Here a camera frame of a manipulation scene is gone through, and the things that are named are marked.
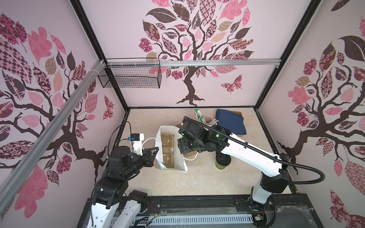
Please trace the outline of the single cardboard cup carrier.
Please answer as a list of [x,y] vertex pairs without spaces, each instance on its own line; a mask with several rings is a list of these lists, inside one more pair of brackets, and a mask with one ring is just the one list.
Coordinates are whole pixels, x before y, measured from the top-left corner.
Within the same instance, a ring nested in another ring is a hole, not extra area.
[[171,133],[161,133],[163,164],[166,168],[174,168],[175,136]]

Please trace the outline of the white paper takeout bag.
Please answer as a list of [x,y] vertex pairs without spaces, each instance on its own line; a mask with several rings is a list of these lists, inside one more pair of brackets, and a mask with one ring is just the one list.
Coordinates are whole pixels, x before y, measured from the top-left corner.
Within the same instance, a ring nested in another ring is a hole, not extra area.
[[142,147],[146,150],[146,142],[149,140],[155,141],[155,147],[158,147],[156,158],[153,162],[153,167],[163,171],[179,171],[188,172],[186,162],[193,161],[192,158],[185,158],[178,147],[178,140],[182,139],[179,134],[180,128],[176,126],[163,125],[160,126],[155,137],[148,138],[143,141]]

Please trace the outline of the black cup lid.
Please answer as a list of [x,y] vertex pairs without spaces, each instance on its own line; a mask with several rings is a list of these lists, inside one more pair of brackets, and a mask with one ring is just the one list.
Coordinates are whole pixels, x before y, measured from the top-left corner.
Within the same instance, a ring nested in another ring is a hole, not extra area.
[[232,159],[229,155],[223,154],[223,153],[217,153],[216,154],[216,161],[219,161],[221,163],[229,162],[231,163]]

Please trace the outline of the white green paper cup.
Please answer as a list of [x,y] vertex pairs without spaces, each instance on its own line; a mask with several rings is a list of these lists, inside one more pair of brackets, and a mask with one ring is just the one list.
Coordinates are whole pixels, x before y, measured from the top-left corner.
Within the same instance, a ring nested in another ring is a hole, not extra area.
[[229,165],[230,165],[229,162],[221,163],[219,161],[216,161],[216,163],[215,163],[216,168],[219,169],[219,170],[224,170]]

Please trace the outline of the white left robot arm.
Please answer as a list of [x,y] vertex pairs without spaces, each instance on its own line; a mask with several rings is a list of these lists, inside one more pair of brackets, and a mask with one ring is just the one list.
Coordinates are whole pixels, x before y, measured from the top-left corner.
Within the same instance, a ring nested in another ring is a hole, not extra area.
[[[154,166],[159,148],[142,150],[141,155],[131,152],[127,146],[118,146],[107,159],[107,167],[96,183],[91,195],[88,228],[109,228],[117,210],[121,207],[128,182],[135,178],[142,168]],[[147,194],[134,190],[129,195],[114,228],[137,226],[137,215],[147,208]]]

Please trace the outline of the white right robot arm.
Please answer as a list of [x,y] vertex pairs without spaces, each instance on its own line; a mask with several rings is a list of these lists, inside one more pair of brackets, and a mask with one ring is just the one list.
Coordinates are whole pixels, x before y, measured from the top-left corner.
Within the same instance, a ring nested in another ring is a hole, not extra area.
[[262,151],[222,126],[208,126],[185,116],[179,134],[182,136],[178,140],[181,154],[215,152],[235,157],[260,170],[260,180],[250,195],[252,204],[264,205],[271,195],[283,193],[289,185],[290,177],[284,164],[288,159]]

